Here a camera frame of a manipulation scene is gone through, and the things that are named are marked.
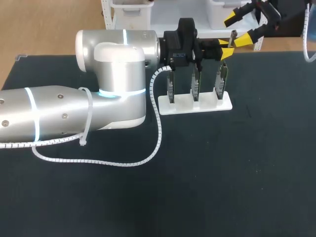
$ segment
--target white bin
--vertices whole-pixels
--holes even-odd
[[[150,30],[153,5],[146,0],[111,0],[117,18],[115,29]]]
[[[224,21],[236,7],[246,5],[249,1],[206,0],[208,21],[212,29],[243,29],[243,20],[226,28]]]

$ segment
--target white stand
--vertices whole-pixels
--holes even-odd
[[[199,100],[193,101],[192,93],[174,96],[174,104],[170,104],[167,95],[158,97],[161,115],[177,115],[211,111],[231,110],[233,108],[228,92],[224,92],[222,100],[217,99],[215,89],[212,92],[199,94]]]

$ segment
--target screw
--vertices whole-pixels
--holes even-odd
[[[10,123],[8,120],[3,120],[1,124],[3,127],[8,127]]]

